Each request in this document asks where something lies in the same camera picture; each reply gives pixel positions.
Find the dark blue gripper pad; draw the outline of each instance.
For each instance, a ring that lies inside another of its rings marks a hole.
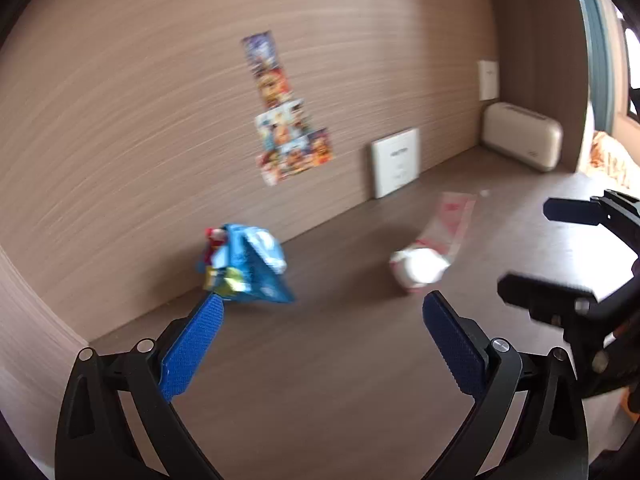
[[[222,325],[222,299],[210,294],[191,316],[160,365],[160,391],[167,402],[184,393]]]
[[[458,315],[438,291],[425,296],[422,318],[460,391],[476,401],[481,399],[486,389],[485,362],[460,326]]]

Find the collage of pictures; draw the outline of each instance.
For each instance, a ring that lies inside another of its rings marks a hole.
[[[263,152],[257,164],[268,186],[332,160],[326,128],[310,125],[303,99],[294,99],[270,32],[242,40],[249,67],[268,111],[255,118]]]

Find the window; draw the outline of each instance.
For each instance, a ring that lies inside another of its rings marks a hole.
[[[629,28],[625,22],[625,17],[616,8],[616,14],[622,24],[622,29],[625,31],[625,43],[626,43],[626,57],[628,59],[629,66],[629,108],[628,114],[636,121],[640,122],[638,118],[637,108],[640,107],[640,41],[635,32]]]

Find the silver screw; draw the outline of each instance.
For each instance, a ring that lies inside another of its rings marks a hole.
[[[145,354],[151,352],[154,348],[154,342],[151,339],[143,339],[136,345],[138,352]]]
[[[94,351],[91,348],[83,348],[78,352],[78,359],[81,361],[88,361],[94,355]]]
[[[567,358],[567,354],[563,348],[554,348],[552,354],[556,359],[558,359],[558,361],[564,361]]]
[[[591,368],[597,374],[603,373],[604,370],[609,366],[609,356],[604,350],[600,350],[596,355],[593,356],[593,361],[591,361]]]
[[[504,339],[494,339],[491,341],[491,346],[494,347],[498,352],[508,352],[509,351],[509,343],[507,343]]]
[[[587,298],[578,298],[575,300],[575,311],[577,314],[581,314],[585,316],[589,313],[589,307],[591,306],[591,301]]]

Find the white wall socket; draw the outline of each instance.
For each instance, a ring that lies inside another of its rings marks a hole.
[[[418,128],[406,130],[371,145],[376,198],[381,198],[418,178],[420,137]]]
[[[480,100],[497,99],[500,94],[498,62],[478,61]]]

